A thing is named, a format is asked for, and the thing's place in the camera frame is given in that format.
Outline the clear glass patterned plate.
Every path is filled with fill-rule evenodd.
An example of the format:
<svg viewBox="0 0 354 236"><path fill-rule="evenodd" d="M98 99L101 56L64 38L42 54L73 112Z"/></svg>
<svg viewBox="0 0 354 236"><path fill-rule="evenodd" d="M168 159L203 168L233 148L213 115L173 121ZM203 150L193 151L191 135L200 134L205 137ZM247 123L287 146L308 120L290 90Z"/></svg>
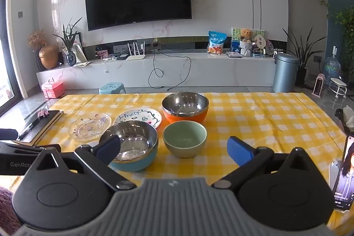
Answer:
<svg viewBox="0 0 354 236"><path fill-rule="evenodd" d="M99 139L111 124L111 117L106 113L88 113L72 122L68 134L74 141L90 142Z"/></svg>

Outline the blue steel bowl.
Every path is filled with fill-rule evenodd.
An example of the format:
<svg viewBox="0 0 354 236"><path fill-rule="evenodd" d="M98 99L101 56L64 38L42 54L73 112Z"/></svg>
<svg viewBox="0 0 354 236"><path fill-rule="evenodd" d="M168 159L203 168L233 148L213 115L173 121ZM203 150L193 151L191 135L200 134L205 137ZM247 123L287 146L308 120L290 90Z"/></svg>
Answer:
<svg viewBox="0 0 354 236"><path fill-rule="evenodd" d="M111 162L114 169L135 173L154 161L158 150L158 133L154 126L140 120L129 120L108 128L100 141L113 136L120 139L120 151Z"/></svg>

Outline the white Fruity painted plate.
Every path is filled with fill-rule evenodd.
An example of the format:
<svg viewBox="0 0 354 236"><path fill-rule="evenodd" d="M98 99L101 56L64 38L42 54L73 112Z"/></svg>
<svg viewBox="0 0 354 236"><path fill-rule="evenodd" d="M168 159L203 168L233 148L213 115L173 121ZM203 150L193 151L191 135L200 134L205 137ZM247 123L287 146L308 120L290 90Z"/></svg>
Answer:
<svg viewBox="0 0 354 236"><path fill-rule="evenodd" d="M121 113L114 120L114 125L117 125L122 122L126 122L129 120L138 120L149 123L155 128L158 128L162 123L162 115L152 108L133 108Z"/></svg>

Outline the green ceramic bowl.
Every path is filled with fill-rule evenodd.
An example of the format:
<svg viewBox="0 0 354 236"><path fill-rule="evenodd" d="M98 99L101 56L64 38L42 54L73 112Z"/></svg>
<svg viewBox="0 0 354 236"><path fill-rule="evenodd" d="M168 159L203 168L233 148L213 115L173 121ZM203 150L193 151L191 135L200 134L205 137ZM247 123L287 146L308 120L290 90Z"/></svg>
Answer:
<svg viewBox="0 0 354 236"><path fill-rule="evenodd" d="M191 158L198 155L206 144L206 128L191 120L181 120L164 128L163 141L172 155Z"/></svg>

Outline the orange steel bowl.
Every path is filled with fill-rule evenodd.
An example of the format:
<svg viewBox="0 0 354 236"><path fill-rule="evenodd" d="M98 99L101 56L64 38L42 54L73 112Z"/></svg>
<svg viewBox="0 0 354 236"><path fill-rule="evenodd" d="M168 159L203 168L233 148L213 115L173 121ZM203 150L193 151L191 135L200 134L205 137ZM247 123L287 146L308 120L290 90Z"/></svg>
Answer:
<svg viewBox="0 0 354 236"><path fill-rule="evenodd" d="M162 100L162 109L169 123L182 120L202 123L209 110L209 99L200 93L176 92Z"/></svg>

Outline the yellow checkered tablecloth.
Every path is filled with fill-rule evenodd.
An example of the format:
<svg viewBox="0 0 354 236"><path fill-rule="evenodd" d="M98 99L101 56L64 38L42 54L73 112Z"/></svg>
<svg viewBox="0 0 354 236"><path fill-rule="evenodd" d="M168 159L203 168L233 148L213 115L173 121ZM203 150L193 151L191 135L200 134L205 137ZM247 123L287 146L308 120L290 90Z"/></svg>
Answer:
<svg viewBox="0 0 354 236"><path fill-rule="evenodd" d="M346 136L302 93L208 93L201 123L208 136L191 158L169 152L163 120L158 150L145 169L109 168L137 188L114 191L74 154L72 122L88 113L114 120L133 108L162 109L168 94L68 95L56 103L65 113L13 195L22 222L18 235L334 235L353 228L353 213L334 211L330 163L343 154ZM227 153L231 136L268 147L273 158L238 188L211 185L238 168Z"/></svg>

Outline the dark notebook stack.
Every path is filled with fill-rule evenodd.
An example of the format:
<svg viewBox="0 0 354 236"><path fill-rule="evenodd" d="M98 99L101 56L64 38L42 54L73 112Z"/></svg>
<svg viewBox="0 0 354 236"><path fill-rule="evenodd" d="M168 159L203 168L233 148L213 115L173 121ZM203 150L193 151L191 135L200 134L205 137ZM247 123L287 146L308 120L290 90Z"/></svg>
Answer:
<svg viewBox="0 0 354 236"><path fill-rule="evenodd" d="M38 110L13 142L25 146L36 146L62 116L62 110L47 110L45 108Z"/></svg>

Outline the smartphone on stand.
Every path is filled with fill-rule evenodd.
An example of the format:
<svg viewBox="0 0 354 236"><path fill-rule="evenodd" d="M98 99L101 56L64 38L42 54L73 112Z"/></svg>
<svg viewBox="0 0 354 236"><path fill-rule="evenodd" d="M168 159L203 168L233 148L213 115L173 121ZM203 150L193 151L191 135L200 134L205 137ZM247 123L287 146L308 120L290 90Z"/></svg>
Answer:
<svg viewBox="0 0 354 236"><path fill-rule="evenodd" d="M353 135L346 138L339 174L334 186L335 209L349 211L353 204Z"/></svg>

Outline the grey metal trash bin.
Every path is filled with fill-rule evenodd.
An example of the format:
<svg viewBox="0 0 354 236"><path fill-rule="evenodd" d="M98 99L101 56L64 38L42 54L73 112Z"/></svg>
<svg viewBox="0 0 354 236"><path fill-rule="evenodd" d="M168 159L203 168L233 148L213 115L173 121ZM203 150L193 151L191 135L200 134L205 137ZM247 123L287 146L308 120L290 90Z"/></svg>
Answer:
<svg viewBox="0 0 354 236"><path fill-rule="evenodd" d="M287 53L279 53L275 57L275 75L272 90L275 93L292 92L295 87L299 59Z"/></svg>

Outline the golden round vase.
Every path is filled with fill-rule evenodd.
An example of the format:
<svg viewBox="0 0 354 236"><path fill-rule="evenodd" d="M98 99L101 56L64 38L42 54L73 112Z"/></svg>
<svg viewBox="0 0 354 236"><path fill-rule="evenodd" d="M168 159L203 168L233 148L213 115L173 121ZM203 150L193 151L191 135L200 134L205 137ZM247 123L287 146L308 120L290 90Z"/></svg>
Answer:
<svg viewBox="0 0 354 236"><path fill-rule="evenodd" d="M58 48L55 45L43 46L39 53L39 58L45 69L53 69L58 65Z"/></svg>

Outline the white tv cabinet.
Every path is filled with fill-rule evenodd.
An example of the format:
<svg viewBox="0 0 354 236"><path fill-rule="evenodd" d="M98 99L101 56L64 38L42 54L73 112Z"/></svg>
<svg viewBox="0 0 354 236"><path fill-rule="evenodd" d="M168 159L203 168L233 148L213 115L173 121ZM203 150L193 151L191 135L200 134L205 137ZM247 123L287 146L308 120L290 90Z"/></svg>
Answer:
<svg viewBox="0 0 354 236"><path fill-rule="evenodd" d="M39 84L62 80L67 90L99 89L111 82L126 88L271 87L273 58L230 58L225 54L155 52L142 60L93 60L84 67L61 65L37 73Z"/></svg>

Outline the tall potted leaf plant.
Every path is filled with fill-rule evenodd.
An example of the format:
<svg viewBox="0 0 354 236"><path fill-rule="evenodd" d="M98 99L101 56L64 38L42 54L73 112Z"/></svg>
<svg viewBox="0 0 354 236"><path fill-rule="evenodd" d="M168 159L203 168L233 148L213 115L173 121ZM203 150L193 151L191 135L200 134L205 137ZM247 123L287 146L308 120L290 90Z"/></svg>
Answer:
<svg viewBox="0 0 354 236"><path fill-rule="evenodd" d="M297 39L295 34L289 29L286 31L283 29L283 32L287 36L287 40L291 43L293 50L289 50L294 56L296 56L299 60L297 75L295 85L298 87L305 86L305 77L307 74L307 62L309 61L310 57L322 53L323 50L313 50L313 47L323 40L326 40L326 36L319 38L318 40L312 41L310 40L311 34L313 31L313 27L311 27L308 35L303 38L302 35Z"/></svg>

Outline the water bottle with pump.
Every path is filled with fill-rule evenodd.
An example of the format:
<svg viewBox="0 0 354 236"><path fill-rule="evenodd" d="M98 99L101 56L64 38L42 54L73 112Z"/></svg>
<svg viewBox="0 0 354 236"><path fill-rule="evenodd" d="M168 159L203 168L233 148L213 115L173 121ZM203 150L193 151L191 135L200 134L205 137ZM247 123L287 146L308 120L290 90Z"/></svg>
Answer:
<svg viewBox="0 0 354 236"><path fill-rule="evenodd" d="M341 72L341 65L336 57L337 55L337 47L333 46L332 56L325 59L323 74L325 76L325 82L327 84L330 83L331 78L338 79Z"/></svg>

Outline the blue snack bag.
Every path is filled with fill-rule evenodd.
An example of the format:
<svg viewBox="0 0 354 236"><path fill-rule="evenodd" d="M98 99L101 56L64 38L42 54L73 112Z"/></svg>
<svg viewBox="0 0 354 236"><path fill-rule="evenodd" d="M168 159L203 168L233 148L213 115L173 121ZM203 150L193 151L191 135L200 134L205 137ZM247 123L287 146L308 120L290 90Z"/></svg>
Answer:
<svg viewBox="0 0 354 236"><path fill-rule="evenodd" d="M207 52L209 54L223 54L223 46L227 35L221 32L209 31L209 43Z"/></svg>

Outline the green plant in blue vase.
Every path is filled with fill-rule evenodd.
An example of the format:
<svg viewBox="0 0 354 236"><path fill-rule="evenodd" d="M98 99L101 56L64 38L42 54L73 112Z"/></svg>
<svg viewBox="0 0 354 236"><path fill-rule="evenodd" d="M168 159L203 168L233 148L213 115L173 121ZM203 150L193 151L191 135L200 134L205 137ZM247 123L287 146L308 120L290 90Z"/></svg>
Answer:
<svg viewBox="0 0 354 236"><path fill-rule="evenodd" d="M74 29L76 24L81 21L82 18L77 20L73 25L70 23L68 25L63 25L62 35L54 34L55 37L60 38L67 49L66 59L67 64L70 67L73 67L76 64L76 56L73 52L73 45L76 39L78 32Z"/></svg>

